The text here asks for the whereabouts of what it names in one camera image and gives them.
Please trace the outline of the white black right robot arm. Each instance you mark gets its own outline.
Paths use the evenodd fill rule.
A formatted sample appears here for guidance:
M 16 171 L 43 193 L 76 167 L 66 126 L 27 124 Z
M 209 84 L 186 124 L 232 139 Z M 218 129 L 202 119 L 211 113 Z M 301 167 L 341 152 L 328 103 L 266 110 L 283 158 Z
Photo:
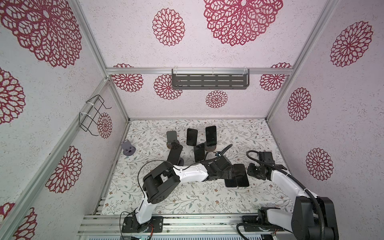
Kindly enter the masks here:
M 282 229 L 297 240 L 338 240 L 339 230 L 334 203 L 306 188 L 283 165 L 275 163 L 271 152 L 246 152 L 247 158 L 258 163 L 251 167 L 252 177 L 269 180 L 292 200 L 292 213 L 278 208 L 262 207 L 258 210 L 258 227 Z

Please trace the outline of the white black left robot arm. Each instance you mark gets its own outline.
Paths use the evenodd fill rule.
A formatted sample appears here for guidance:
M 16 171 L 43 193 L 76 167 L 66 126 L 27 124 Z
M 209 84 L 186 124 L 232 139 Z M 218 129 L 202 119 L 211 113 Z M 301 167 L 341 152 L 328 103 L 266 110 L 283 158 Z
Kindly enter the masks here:
M 168 161 L 162 161 L 143 177 L 143 183 L 140 185 L 143 199 L 135 210 L 134 218 L 138 225 L 149 223 L 156 206 L 180 184 L 233 178 L 235 178 L 234 167 L 225 156 L 193 163 L 187 167 L 175 166 Z

